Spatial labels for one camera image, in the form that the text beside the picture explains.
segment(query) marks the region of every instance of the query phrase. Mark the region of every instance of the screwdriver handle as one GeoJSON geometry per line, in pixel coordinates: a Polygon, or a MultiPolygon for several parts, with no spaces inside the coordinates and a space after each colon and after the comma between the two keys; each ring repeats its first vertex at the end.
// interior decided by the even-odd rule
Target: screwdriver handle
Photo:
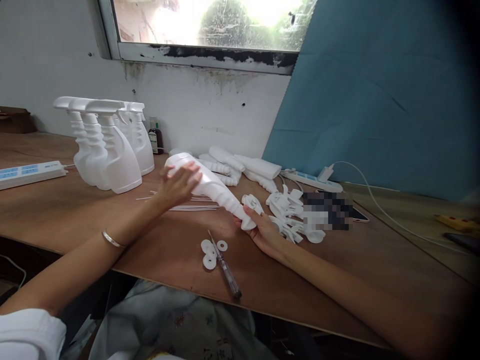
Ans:
{"type": "Polygon", "coordinates": [[[228,283],[228,286],[230,287],[231,293],[233,294],[234,299],[240,299],[242,297],[242,292],[239,289],[239,286],[237,285],[237,282],[235,281],[235,278],[230,271],[229,266],[224,260],[221,260],[220,266],[223,270],[223,273],[225,274],[226,281],[228,283]]]}

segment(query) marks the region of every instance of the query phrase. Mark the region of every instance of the window frame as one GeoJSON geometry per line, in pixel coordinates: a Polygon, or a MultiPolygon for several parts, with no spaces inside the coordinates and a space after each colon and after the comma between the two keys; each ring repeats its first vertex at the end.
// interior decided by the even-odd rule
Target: window frame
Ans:
{"type": "Polygon", "coordinates": [[[113,60],[292,75],[298,51],[122,42],[113,0],[98,0],[113,60]]]}

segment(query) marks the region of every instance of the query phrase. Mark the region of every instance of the white wall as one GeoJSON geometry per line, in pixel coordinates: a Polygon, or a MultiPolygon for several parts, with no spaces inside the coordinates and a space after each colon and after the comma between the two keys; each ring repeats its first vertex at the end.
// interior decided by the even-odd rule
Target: white wall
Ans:
{"type": "Polygon", "coordinates": [[[0,105],[27,108],[41,131],[72,134],[66,115],[52,108],[59,96],[138,101],[160,119],[168,149],[198,154],[217,144],[259,157],[290,80],[98,53],[86,0],[0,1],[0,105]]]}

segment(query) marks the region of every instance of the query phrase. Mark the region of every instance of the window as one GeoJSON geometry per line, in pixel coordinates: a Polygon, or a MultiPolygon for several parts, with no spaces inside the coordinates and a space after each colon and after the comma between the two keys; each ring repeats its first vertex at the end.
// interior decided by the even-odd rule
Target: window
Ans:
{"type": "Polygon", "coordinates": [[[291,74],[316,0],[99,0],[113,59],[291,74]]]}

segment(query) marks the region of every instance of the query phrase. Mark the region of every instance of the silver bracelet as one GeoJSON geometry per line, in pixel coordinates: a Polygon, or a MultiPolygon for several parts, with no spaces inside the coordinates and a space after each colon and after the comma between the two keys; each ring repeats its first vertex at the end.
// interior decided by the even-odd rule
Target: silver bracelet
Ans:
{"type": "Polygon", "coordinates": [[[120,248],[120,249],[125,249],[126,246],[125,245],[120,245],[118,242],[116,242],[115,240],[113,240],[108,234],[107,234],[107,231],[106,230],[103,230],[101,232],[101,234],[103,235],[103,237],[105,238],[105,240],[107,240],[110,244],[112,244],[114,247],[117,247],[117,248],[120,248]]]}

